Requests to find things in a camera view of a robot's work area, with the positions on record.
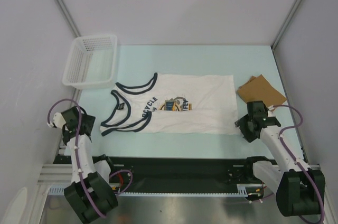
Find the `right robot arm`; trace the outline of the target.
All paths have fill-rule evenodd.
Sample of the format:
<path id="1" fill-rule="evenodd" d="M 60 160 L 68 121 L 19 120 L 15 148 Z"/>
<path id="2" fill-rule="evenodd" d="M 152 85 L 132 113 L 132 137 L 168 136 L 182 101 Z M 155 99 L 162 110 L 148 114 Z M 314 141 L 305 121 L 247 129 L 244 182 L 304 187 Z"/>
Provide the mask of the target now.
<path id="1" fill-rule="evenodd" d="M 249 157 L 243 175 L 249 182 L 260 180 L 274 193 L 283 216 L 303 218 L 318 214 L 319 222 L 323 222 L 325 176 L 294 154 L 284 135 L 289 127 L 283 127 L 270 110 L 263 101 L 250 101 L 247 114 L 236 121 L 235 126 L 247 142 L 260 139 L 272 153 L 277 166 L 263 156 Z"/>

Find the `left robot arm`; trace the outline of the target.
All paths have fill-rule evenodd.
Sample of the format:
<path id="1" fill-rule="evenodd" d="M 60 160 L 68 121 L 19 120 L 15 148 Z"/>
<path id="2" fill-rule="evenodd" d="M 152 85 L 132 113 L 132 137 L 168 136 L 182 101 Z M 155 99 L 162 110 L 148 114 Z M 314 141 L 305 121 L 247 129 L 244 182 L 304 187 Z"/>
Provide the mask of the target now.
<path id="1" fill-rule="evenodd" d="M 118 206 L 117 197 L 109 181 L 117 175 L 108 156 L 95 161 L 91 155 L 91 131 L 95 117 L 83 108 L 72 107 L 53 116 L 54 128 L 62 130 L 63 143 L 71 152 L 71 184 L 64 196 L 82 223 L 104 218 Z"/>

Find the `white tank top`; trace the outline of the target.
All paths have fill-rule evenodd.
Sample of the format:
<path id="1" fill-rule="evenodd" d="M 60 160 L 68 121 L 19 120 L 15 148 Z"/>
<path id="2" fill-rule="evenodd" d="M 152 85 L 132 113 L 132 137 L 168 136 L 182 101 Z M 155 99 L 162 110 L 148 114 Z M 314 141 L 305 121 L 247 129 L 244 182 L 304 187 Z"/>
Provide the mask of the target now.
<path id="1" fill-rule="evenodd" d="M 234 79 L 154 73 L 140 86 L 116 83 L 116 105 L 100 125 L 112 132 L 238 135 Z"/>

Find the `tan tank top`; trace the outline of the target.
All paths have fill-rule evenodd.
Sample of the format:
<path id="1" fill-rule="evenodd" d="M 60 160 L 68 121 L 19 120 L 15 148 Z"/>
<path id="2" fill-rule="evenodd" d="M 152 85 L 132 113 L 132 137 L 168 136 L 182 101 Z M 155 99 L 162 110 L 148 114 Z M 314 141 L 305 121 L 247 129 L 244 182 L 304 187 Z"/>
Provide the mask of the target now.
<path id="1" fill-rule="evenodd" d="M 237 89 L 237 94 L 245 102 L 263 101 L 267 106 L 283 105 L 287 98 L 276 90 L 263 75 L 251 76 Z"/>

